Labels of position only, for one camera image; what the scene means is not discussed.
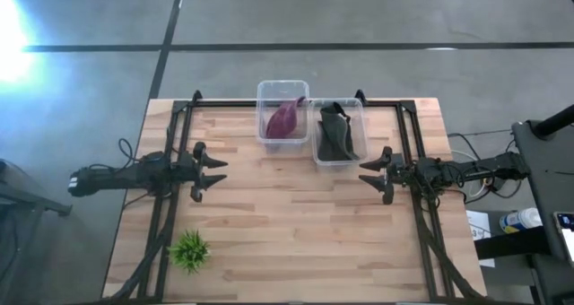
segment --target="black cloth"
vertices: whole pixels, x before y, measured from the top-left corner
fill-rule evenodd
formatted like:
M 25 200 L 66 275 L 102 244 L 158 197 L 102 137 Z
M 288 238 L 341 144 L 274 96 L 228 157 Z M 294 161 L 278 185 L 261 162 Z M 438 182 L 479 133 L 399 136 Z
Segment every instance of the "black cloth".
M 358 160 L 353 152 L 351 137 L 351 117 L 344 113 L 339 103 L 334 102 L 320 111 L 321 143 L 317 156 L 321 161 Z

